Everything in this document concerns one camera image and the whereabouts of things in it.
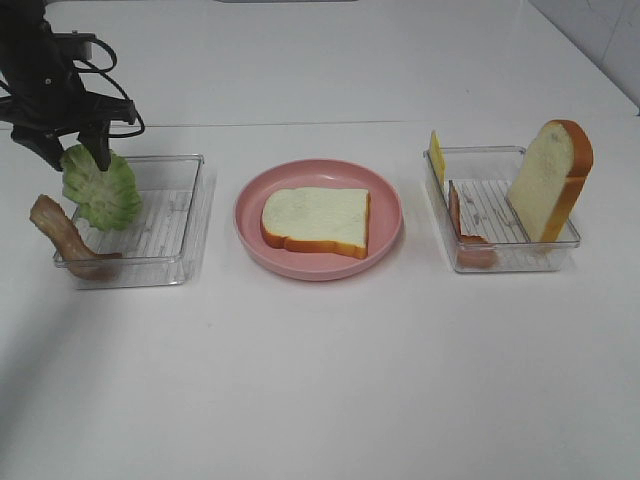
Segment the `upright bread slice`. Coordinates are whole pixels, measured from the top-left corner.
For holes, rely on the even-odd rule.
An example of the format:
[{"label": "upright bread slice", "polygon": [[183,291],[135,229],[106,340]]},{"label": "upright bread slice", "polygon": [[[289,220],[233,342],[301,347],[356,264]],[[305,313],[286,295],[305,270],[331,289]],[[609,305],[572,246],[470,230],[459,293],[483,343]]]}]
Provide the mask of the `upright bread slice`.
[{"label": "upright bread slice", "polygon": [[507,198],[532,242],[553,242],[593,165],[591,143],[571,120],[547,122],[527,149]]},{"label": "upright bread slice", "polygon": [[262,210],[262,237],[293,252],[367,256],[369,192],[360,188],[277,190]]}]

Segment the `pink plate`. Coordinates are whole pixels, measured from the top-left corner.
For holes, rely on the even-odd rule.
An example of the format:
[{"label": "pink plate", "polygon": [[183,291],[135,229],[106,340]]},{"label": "pink plate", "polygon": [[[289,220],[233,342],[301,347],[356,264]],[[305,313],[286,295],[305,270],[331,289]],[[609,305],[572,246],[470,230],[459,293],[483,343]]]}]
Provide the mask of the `pink plate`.
[{"label": "pink plate", "polygon": [[[260,219],[269,195],[281,188],[366,188],[371,195],[369,254],[356,258],[335,253],[297,253],[271,248],[262,239]],[[258,175],[244,188],[235,205],[234,221],[249,255],[263,267],[299,280],[336,280],[378,262],[393,246],[402,227],[402,208],[395,189],[377,173],[340,160],[298,160]]]}]

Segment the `transparent tray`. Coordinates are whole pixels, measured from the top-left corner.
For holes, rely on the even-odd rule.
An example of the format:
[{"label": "transparent tray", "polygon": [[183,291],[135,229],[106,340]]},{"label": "transparent tray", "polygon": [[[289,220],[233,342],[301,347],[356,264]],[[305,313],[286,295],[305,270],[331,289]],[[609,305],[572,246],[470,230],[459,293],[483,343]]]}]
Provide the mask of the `transparent tray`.
[{"label": "transparent tray", "polygon": [[[499,273],[555,271],[580,245],[580,235],[568,220],[555,242],[531,242],[506,199],[522,165],[525,149],[516,146],[442,148],[446,159],[444,188],[428,151],[427,191],[436,213],[449,259],[456,272]],[[450,212],[449,182],[460,200],[460,226]],[[462,236],[481,236],[482,242]]]},{"label": "transparent tray", "polygon": [[203,178],[201,155],[129,157],[143,208],[123,231],[101,232],[74,212],[72,221],[96,253],[121,252],[123,258],[65,261],[77,289],[179,285],[201,263],[215,174]]}]

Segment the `white wall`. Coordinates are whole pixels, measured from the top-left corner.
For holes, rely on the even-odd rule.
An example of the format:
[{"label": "white wall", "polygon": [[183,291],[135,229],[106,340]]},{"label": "white wall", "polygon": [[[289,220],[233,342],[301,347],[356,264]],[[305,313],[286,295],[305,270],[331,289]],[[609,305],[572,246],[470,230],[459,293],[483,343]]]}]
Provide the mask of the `white wall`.
[{"label": "white wall", "polygon": [[640,107],[640,0],[530,0]]}]

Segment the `yellow cheese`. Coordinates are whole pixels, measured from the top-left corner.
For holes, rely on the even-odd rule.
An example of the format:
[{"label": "yellow cheese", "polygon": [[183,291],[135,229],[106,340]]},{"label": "yellow cheese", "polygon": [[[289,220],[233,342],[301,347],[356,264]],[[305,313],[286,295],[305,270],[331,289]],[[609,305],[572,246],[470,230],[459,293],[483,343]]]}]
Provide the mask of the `yellow cheese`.
[{"label": "yellow cheese", "polygon": [[444,155],[440,149],[440,142],[436,131],[431,132],[431,141],[429,142],[429,158],[433,165],[433,171],[436,172],[436,177],[440,182],[440,188],[444,188],[444,172],[447,169],[447,164],[444,161]]}]

